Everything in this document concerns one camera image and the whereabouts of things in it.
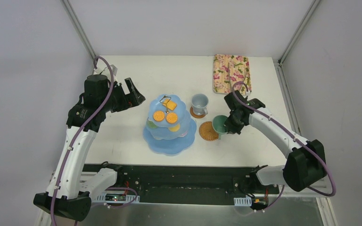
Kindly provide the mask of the green ceramic cup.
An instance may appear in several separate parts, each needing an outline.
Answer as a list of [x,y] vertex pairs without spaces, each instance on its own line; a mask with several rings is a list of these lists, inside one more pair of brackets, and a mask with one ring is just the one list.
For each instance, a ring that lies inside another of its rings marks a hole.
[[221,139],[222,135],[228,133],[227,128],[225,127],[225,122],[227,120],[225,115],[217,115],[213,118],[212,127],[214,131],[218,134],[218,139]]

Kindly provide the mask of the woven rattan coaster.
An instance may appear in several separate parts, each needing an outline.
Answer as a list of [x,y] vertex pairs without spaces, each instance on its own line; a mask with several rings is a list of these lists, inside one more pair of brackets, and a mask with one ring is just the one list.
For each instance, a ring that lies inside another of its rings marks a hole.
[[214,130],[213,124],[211,121],[206,121],[202,123],[199,127],[199,135],[205,141],[215,141],[219,138],[219,134]]

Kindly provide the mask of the green cupcake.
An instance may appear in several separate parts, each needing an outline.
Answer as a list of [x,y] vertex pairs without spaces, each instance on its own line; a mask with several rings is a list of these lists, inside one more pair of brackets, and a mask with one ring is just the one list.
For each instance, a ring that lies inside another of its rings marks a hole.
[[147,125],[147,127],[151,128],[151,129],[157,128],[157,126],[152,121],[147,121],[146,125]]

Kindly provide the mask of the grey-blue ceramic mug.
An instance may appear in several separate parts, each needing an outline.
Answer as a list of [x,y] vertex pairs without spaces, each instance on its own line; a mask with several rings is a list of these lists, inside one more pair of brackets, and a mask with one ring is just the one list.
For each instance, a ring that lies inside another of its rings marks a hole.
[[192,97],[191,103],[193,107],[193,111],[197,115],[201,115],[205,113],[208,114],[207,106],[208,106],[208,97],[204,94],[195,94]]

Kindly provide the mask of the orange round biscuit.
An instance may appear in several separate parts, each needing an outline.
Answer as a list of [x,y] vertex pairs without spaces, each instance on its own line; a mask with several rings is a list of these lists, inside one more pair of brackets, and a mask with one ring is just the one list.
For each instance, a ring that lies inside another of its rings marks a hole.
[[165,112],[163,111],[155,111],[153,113],[153,119],[156,122],[161,122],[165,119]]
[[178,115],[174,112],[169,112],[165,119],[169,124],[175,124],[178,121]]

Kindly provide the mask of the smooth wooden coaster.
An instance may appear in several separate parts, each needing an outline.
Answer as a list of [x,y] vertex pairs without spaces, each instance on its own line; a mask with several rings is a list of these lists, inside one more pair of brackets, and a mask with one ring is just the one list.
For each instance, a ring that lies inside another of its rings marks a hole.
[[190,112],[192,117],[197,118],[197,119],[201,119],[201,118],[204,118],[206,116],[205,113],[203,113],[201,115],[195,114],[194,111],[193,111],[193,107],[190,108],[189,112]]

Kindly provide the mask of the metal serving tongs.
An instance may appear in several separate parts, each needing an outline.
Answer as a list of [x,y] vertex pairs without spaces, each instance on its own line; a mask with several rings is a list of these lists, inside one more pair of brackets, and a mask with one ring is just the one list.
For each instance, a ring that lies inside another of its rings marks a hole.
[[242,95],[246,95],[249,92],[249,66],[246,62],[230,62],[229,70],[230,87],[232,88],[238,82],[244,82],[247,88],[244,85],[237,84],[234,90],[239,90]]

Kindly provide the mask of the orange square biscuit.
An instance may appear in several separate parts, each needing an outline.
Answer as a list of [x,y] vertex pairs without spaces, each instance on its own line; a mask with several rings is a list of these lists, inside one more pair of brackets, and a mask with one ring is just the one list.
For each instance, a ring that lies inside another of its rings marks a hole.
[[175,108],[177,107],[177,104],[172,101],[171,99],[165,99],[163,102],[162,102],[162,105],[164,107],[166,107],[169,111],[174,111]]

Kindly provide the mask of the yellow frosted donut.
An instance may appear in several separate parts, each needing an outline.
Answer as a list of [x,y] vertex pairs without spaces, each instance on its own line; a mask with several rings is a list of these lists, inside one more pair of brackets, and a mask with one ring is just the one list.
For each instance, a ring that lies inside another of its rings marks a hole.
[[168,129],[171,131],[171,132],[176,132],[176,131],[178,131],[179,129],[180,129],[180,124],[177,124],[177,125],[175,125],[175,126],[173,126],[173,127],[169,127]]

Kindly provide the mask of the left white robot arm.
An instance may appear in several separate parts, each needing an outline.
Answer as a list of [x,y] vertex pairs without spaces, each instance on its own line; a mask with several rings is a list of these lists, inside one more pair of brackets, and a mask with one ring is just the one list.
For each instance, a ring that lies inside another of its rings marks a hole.
[[115,113],[139,106],[145,97],[131,78],[126,78],[125,94],[121,83],[103,74],[93,74],[84,82],[84,92],[70,109],[66,121],[66,139],[56,171],[43,193],[34,196],[33,204],[51,216],[83,221],[95,200],[111,187],[120,190],[125,178],[114,168],[102,166],[96,175],[80,182],[88,151],[108,112]]

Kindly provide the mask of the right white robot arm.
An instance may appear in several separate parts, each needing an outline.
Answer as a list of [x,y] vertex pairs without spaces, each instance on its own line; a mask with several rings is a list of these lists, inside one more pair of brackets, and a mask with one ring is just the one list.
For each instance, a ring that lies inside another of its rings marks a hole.
[[249,188],[255,193],[267,185],[287,185],[300,192],[327,175],[323,144],[308,140],[278,122],[265,104],[257,98],[246,100],[239,91],[224,98],[230,114],[223,124],[228,134],[241,134],[251,126],[265,135],[284,155],[281,166],[258,166],[250,174]]

